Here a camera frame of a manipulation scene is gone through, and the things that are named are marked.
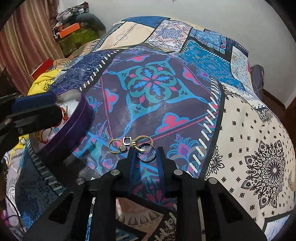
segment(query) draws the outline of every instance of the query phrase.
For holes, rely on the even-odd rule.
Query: curtain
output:
[[[29,91],[33,82],[30,74],[40,64],[49,58],[64,57],[51,30],[58,2],[26,0],[0,32],[0,68],[7,66],[14,85],[22,94]]]

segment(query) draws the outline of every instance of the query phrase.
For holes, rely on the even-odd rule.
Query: metal screw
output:
[[[22,135],[24,133],[24,130],[22,128],[17,129],[17,131],[20,135]]]
[[[183,171],[181,169],[176,169],[176,170],[174,170],[174,174],[177,176],[180,176],[183,174]]]
[[[84,178],[80,177],[76,179],[76,184],[81,185],[84,183]]]
[[[5,125],[8,125],[10,122],[12,122],[12,119],[11,119],[11,118],[7,118],[7,119],[5,120]]]
[[[113,176],[117,176],[119,173],[120,173],[120,171],[117,169],[114,169],[111,171],[111,175],[113,175]]]
[[[217,179],[216,178],[213,178],[213,177],[210,177],[209,178],[209,183],[210,184],[216,184],[217,183]]]

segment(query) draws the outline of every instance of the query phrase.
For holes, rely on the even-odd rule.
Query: wire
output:
[[[5,194],[5,197],[8,199],[8,201],[10,202],[10,204],[13,206],[13,208],[15,209],[16,213],[17,213],[17,217],[18,217],[18,220],[19,220],[19,223],[20,223],[20,227],[22,228],[22,232],[23,234],[25,234],[25,231],[24,231],[24,228],[22,227],[22,222],[20,220],[20,216],[18,215],[18,211],[17,211],[17,208],[15,207],[15,205],[13,204],[13,202],[9,199],[9,197],[7,196],[7,194]]]
[[[18,215],[10,215],[10,216],[8,216],[6,219],[4,219],[3,222],[7,221],[7,220],[10,219],[11,217],[18,217]]]

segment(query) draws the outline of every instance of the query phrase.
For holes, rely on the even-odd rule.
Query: white wall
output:
[[[60,0],[59,10],[83,0]],[[250,65],[264,67],[264,88],[287,107],[296,95],[296,43],[264,0],[88,0],[109,30],[132,16],[172,17],[235,39],[249,53]]]

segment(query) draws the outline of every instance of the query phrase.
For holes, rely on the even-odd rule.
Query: bed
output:
[[[80,144],[52,166],[24,140],[11,164],[7,194],[25,228],[78,177],[99,178],[126,157],[110,153],[111,139],[144,134],[193,178],[218,179],[272,240],[295,205],[295,153],[280,120],[252,89],[248,54],[233,39],[172,18],[115,23],[48,89],[76,88],[88,97],[94,120]],[[131,196],[116,200],[116,238],[174,240],[177,203],[163,196],[155,162],[139,162],[133,179]]]

